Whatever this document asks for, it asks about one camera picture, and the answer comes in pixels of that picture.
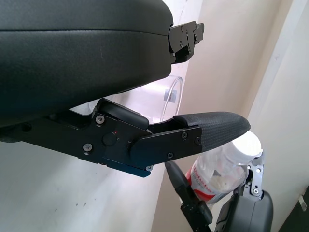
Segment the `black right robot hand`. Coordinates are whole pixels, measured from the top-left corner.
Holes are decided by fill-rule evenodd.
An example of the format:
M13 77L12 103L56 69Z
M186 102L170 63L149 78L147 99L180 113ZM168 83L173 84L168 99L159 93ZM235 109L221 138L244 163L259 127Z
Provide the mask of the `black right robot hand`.
M199 200L179 166L165 163L169 179L180 197L180 209L195 232L209 232L212 214L206 203ZM261 189L264 155L255 158L248 166L249 176L233 191L222 206L215 231L217 232L268 232L273 221L273 202L270 194Z

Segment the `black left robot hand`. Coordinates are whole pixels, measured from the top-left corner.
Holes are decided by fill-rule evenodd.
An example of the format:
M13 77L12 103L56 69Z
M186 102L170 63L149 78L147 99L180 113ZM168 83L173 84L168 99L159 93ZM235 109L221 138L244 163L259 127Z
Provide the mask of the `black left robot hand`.
M173 24L161 0L3 0L0 139L129 174L224 145L250 130L229 112L150 124L107 100L188 61L204 25Z

